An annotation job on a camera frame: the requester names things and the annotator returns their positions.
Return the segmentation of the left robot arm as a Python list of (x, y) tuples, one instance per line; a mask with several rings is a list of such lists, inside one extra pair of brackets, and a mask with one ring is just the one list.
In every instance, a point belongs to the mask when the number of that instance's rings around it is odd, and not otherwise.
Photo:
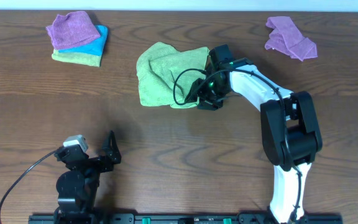
[(108, 215), (94, 208), (100, 175), (111, 172), (121, 162), (115, 134), (109, 132), (101, 147), (104, 154), (90, 158), (82, 135), (65, 139), (54, 156), (68, 169), (56, 183), (58, 209), (55, 223), (108, 223)]

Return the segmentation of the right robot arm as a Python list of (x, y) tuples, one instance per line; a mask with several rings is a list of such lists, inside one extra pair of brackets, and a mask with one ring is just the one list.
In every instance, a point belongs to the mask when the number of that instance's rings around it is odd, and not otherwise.
[(269, 210), (277, 223), (305, 221), (306, 177), (322, 139), (311, 95), (282, 88), (261, 74), (248, 59), (211, 62), (193, 82), (185, 102), (199, 101), (216, 110), (230, 91), (240, 94), (260, 113), (262, 146), (273, 164), (274, 186)]

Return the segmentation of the light green cloth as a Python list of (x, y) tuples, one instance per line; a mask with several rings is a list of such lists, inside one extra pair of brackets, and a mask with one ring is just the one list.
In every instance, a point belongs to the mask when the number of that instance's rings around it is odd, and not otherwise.
[(198, 101), (183, 105), (192, 83), (204, 78), (209, 48), (177, 51), (171, 45), (157, 42), (148, 48), (136, 64), (139, 98), (142, 106), (165, 106), (175, 109), (193, 108)]

